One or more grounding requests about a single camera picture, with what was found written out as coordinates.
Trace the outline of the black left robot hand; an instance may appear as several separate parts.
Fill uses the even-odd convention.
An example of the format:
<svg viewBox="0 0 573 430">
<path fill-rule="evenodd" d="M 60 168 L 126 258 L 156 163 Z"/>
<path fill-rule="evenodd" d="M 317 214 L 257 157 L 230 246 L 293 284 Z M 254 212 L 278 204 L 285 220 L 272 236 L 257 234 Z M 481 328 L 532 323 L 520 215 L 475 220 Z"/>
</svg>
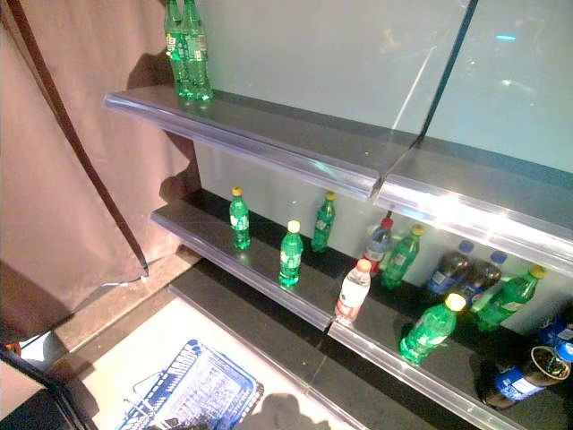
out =
<svg viewBox="0 0 573 430">
<path fill-rule="evenodd" d="M 213 429 L 217 426 L 219 417 L 200 414 L 193 417 L 180 417 L 178 415 L 158 417 L 153 420 L 145 430 L 185 430 L 185 429 Z"/>
</svg>

